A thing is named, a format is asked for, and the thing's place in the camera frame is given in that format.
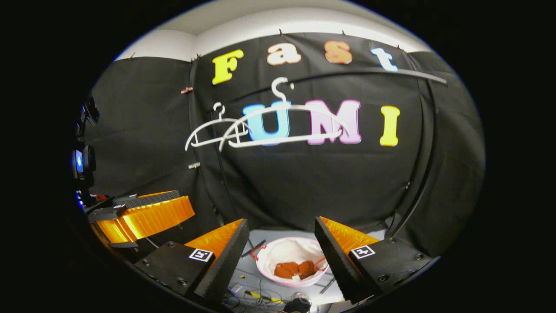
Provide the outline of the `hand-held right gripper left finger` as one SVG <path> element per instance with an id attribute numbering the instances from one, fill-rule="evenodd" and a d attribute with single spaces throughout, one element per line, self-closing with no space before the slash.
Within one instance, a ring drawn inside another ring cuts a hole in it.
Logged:
<path id="1" fill-rule="evenodd" d="M 248 237 L 248 220 L 239 219 L 187 244 L 169 241 L 135 266 L 176 294 L 201 303 L 219 304 Z"/>

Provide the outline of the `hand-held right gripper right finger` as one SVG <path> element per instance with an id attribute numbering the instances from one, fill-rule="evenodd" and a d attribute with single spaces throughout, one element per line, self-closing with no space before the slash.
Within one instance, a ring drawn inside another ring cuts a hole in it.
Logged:
<path id="1" fill-rule="evenodd" d="M 396 237 L 378 240 L 318 216 L 314 235 L 345 300 L 359 303 L 415 279 L 434 259 Z"/>

